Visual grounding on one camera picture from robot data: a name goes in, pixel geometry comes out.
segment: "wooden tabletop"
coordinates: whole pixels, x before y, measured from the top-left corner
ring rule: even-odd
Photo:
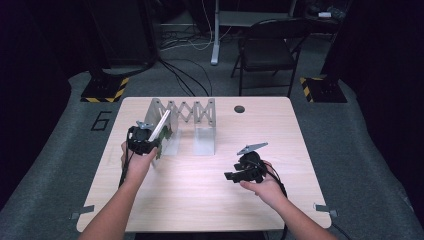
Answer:
[[[183,101],[193,105],[206,97],[159,97],[166,106]],[[82,214],[77,224],[84,230],[118,188],[121,175],[121,143],[128,128],[143,121],[152,98],[125,98],[114,123],[94,177],[85,206],[94,212]],[[178,154],[162,156],[151,167],[135,200],[128,232],[202,232],[279,230],[284,222],[253,192],[226,180],[234,172],[239,152],[246,145],[267,142],[257,150],[272,163],[284,183],[288,198],[324,228],[331,225],[328,213],[317,212],[314,204],[325,205],[315,171],[293,107],[285,97],[215,97],[215,155],[196,156],[193,151],[194,124],[179,122]],[[244,106],[244,113],[234,107]]]

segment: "person's arm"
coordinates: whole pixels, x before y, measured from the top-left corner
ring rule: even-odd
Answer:
[[[262,201],[274,209],[284,220],[290,232],[296,239],[337,239],[330,232],[319,226],[283,194],[277,181],[266,174],[261,183],[241,181],[240,185],[255,192]]]
[[[124,152],[121,160],[124,161],[126,142],[121,146]],[[143,156],[133,154],[130,150],[128,151],[128,155],[132,156],[132,158],[124,183],[106,206],[88,224],[79,239],[123,239],[135,196],[149,171],[150,163],[156,153],[157,148],[154,148],[148,155]]]

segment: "gray carpet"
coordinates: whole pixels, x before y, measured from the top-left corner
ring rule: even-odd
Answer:
[[[346,104],[308,103],[299,78],[317,77],[329,48],[329,41],[311,37],[301,54],[291,101],[306,146],[320,182],[324,198],[339,216],[333,223],[352,239],[424,239],[403,187],[391,174],[375,148],[355,94],[340,81],[348,99]],[[203,66],[212,84],[213,96],[235,96],[238,80],[231,79],[236,60],[236,40],[221,44],[218,66],[210,65],[212,45],[203,51],[193,47],[162,51],[161,57],[194,78],[206,89],[209,83],[203,70],[187,60]],[[130,69],[114,69],[125,72]],[[285,76],[278,73],[276,77]],[[118,113],[117,103],[82,103],[80,95],[87,85],[88,73],[71,79],[72,95],[56,129],[43,151],[0,213],[0,239],[76,239],[77,219],[71,213],[83,207],[108,136]],[[203,90],[186,79],[197,96]],[[252,90],[248,94],[275,95],[285,92]],[[124,91],[128,96],[186,96],[175,77],[161,64],[133,76]],[[105,131],[91,131],[101,111],[109,119]],[[329,231],[345,237],[334,227]],[[280,232],[269,232],[278,239]],[[132,239],[134,234],[126,234]]]

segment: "person's left arm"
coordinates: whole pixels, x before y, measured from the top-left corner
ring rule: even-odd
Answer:
[[[121,146],[124,152],[121,160],[124,161],[126,142]],[[124,237],[135,196],[156,153],[157,148],[153,148],[149,154],[143,156],[128,151],[131,161],[124,183],[88,224],[79,239],[122,239]]]

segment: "chair backrest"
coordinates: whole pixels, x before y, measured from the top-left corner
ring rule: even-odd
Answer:
[[[269,19],[253,24],[247,38],[304,38],[310,34],[310,22],[304,18]]]

